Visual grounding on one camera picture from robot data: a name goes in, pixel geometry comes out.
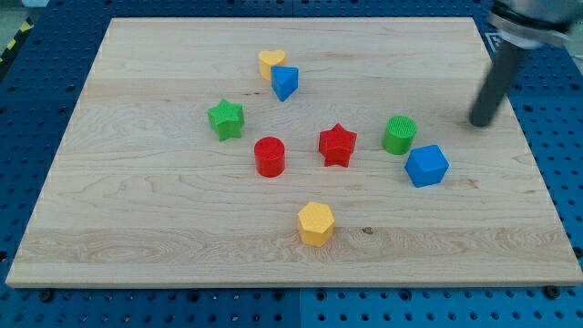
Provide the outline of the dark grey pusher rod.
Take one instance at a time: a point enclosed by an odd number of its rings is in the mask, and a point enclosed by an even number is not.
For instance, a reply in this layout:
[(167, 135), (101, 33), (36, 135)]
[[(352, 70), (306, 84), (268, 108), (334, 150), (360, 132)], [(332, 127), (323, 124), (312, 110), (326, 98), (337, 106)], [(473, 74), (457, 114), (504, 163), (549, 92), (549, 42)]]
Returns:
[(492, 65), (468, 114), (472, 126), (485, 128), (491, 125), (526, 57), (527, 50), (522, 47), (508, 41), (498, 45)]

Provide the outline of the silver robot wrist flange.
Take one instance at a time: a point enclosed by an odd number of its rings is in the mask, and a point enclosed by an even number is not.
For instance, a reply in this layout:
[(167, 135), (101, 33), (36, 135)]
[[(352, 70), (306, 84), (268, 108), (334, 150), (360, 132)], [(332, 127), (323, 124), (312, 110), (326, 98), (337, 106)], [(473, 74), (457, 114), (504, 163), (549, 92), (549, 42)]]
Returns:
[(582, 19), (582, 0), (494, 0), (489, 24), (512, 36), (552, 46), (569, 40)]

